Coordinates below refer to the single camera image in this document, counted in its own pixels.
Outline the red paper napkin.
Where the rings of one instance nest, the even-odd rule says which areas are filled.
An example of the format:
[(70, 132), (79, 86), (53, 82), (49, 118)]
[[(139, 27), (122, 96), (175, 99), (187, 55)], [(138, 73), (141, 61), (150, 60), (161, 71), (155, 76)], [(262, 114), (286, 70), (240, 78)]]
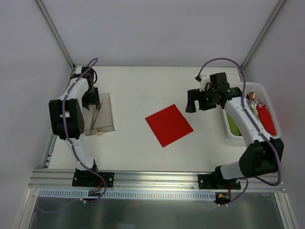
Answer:
[(193, 132), (193, 128), (175, 104), (146, 117), (145, 120), (162, 147)]

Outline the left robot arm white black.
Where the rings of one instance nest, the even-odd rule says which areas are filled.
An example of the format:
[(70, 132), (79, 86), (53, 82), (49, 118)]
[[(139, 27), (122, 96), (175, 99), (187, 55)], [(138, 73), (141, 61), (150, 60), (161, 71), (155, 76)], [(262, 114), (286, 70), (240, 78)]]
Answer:
[(76, 172), (83, 174), (88, 186), (95, 186), (100, 180), (95, 160), (86, 149), (84, 142), (85, 121), (83, 109), (91, 105), (100, 107), (96, 72), (89, 66), (82, 67), (81, 73), (73, 74), (64, 94), (49, 101), (51, 128), (70, 149), (75, 161)]

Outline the silver spoon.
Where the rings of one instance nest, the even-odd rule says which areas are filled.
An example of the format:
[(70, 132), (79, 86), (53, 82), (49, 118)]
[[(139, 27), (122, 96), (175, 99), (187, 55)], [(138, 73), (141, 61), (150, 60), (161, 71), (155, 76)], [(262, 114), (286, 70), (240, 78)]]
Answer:
[(97, 120), (98, 112), (99, 112), (99, 110), (95, 110), (95, 111), (93, 112), (93, 116), (92, 116), (92, 120), (91, 120), (91, 127), (90, 127), (90, 129), (93, 129), (93, 128), (94, 128), (94, 125), (95, 125), (96, 120)]

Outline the silver knife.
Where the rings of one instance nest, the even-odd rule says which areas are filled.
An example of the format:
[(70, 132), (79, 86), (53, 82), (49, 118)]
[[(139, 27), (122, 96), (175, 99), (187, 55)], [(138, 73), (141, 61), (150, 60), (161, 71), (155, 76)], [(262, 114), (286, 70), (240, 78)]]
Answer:
[(101, 109), (101, 106), (102, 106), (102, 103), (100, 103), (100, 104), (96, 107), (95, 111), (93, 112), (93, 116), (92, 116), (92, 121), (91, 121), (91, 127), (90, 127), (90, 129), (93, 129), (93, 128), (94, 128), (94, 125), (95, 125), (96, 120), (97, 120), (97, 118), (98, 118), (98, 114), (99, 114), (99, 111), (100, 111), (100, 109)]

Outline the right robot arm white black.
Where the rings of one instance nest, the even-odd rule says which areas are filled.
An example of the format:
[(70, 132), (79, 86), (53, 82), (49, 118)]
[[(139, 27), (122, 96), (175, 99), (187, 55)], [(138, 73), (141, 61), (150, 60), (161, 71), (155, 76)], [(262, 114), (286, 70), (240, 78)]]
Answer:
[(241, 131), (246, 150), (238, 161), (217, 166), (204, 182), (222, 189), (237, 179), (260, 179), (261, 175), (277, 172), (278, 180), (273, 185), (279, 185), (282, 180), (284, 143), (280, 138), (273, 138), (257, 121), (246, 105), (244, 89), (231, 87), (225, 73), (216, 73), (210, 75), (210, 82), (204, 90), (198, 88), (187, 92), (187, 113), (195, 113), (197, 109), (214, 109), (218, 105), (231, 116)]

